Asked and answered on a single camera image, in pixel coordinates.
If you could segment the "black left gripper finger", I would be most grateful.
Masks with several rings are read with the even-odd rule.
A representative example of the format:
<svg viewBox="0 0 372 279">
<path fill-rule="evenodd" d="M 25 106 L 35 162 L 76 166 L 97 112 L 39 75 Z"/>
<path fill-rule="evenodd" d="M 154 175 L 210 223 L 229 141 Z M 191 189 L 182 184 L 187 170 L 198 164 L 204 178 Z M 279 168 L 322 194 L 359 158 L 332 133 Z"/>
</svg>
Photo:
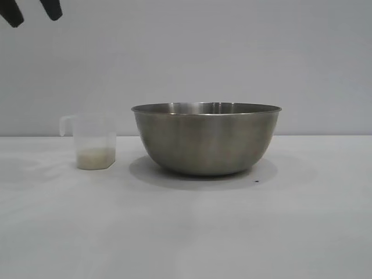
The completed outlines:
<svg viewBox="0 0 372 279">
<path fill-rule="evenodd" d="M 24 22 L 24 17 L 15 0 L 0 1 L 1 16 L 13 28 L 19 27 Z"/>
<path fill-rule="evenodd" d="M 62 17 L 60 0 L 40 0 L 40 3 L 52 21 L 57 21 Z"/>
</svg>

